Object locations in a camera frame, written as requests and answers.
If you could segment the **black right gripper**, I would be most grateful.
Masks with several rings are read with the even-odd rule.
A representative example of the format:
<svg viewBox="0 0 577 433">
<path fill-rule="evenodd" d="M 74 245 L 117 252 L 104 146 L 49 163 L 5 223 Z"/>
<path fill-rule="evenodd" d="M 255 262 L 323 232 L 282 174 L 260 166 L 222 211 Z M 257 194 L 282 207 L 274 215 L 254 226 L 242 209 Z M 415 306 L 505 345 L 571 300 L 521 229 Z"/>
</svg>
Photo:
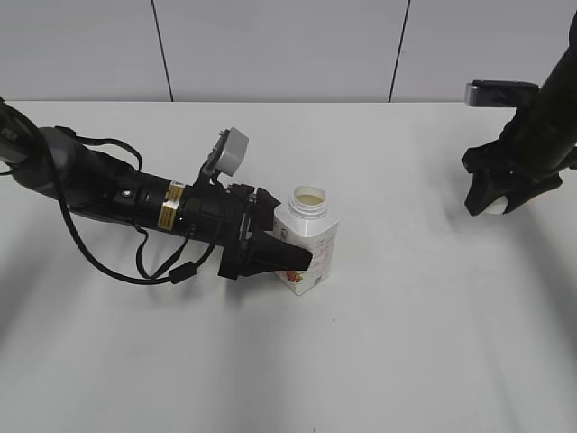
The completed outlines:
<svg viewBox="0 0 577 433">
<path fill-rule="evenodd" d="M 505 196 L 505 215 L 561 186 L 563 139 L 554 136 L 531 137 L 527 141 L 496 140 L 468 149 L 462 164 L 472 175 L 465 199 L 469 214 L 483 214 L 492 201 Z"/>
</svg>

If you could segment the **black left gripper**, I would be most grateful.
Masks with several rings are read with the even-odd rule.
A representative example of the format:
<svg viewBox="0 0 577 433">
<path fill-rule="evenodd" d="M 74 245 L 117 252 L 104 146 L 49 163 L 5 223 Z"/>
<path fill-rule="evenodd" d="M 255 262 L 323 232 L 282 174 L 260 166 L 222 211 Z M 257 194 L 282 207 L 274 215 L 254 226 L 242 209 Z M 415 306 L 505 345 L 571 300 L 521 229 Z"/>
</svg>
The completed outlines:
<svg viewBox="0 0 577 433">
<path fill-rule="evenodd" d="M 206 244 L 199 258 L 182 266 L 197 274 L 216 247 L 223 248 L 218 275 L 236 280 L 266 272 L 306 271 L 313 254 L 268 234 L 280 202 L 268 190 L 245 184 L 224 186 L 199 178 L 184 188 L 179 228 L 188 240 Z"/>
</svg>

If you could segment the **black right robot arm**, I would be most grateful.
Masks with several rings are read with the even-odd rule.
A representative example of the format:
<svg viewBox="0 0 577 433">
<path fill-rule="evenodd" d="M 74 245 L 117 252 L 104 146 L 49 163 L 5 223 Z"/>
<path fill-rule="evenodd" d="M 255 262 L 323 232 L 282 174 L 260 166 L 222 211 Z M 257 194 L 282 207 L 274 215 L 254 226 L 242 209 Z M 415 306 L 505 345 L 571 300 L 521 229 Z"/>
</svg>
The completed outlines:
<svg viewBox="0 0 577 433">
<path fill-rule="evenodd" d="M 517 109 L 499 138 L 468 149 L 472 175 L 464 205 L 472 216 L 500 204 L 507 214 L 559 188 L 560 172 L 576 168 L 576 39 L 527 105 Z"/>
</svg>

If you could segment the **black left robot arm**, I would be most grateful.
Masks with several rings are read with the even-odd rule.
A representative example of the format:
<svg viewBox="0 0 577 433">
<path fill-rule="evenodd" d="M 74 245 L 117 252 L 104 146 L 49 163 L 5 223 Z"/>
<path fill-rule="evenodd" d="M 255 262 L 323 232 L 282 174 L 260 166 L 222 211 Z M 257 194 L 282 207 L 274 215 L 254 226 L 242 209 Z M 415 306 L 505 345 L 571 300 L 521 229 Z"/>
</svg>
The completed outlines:
<svg viewBox="0 0 577 433">
<path fill-rule="evenodd" d="M 178 284 L 195 276 L 217 246 L 223 249 L 218 274 L 229 280 L 309 268 L 312 253 L 271 233 L 277 199 L 266 189 L 220 182 L 220 175 L 235 174 L 247 150 L 248 138 L 237 129 L 219 134 L 191 185 L 145 173 L 140 164 L 102 152 L 103 145 L 141 156 L 117 139 L 88 138 L 63 126 L 40 128 L 14 107 L 1 105 L 1 161 L 7 175 L 58 201 L 73 241 L 102 273 L 134 285 Z M 74 215 L 130 226 L 143 236 L 151 230 L 180 236 L 185 243 L 196 240 L 207 248 L 197 260 L 180 263 L 184 249 L 179 247 L 149 273 L 139 247 L 135 257 L 139 274 L 130 277 L 104 266 L 89 252 Z"/>
</svg>

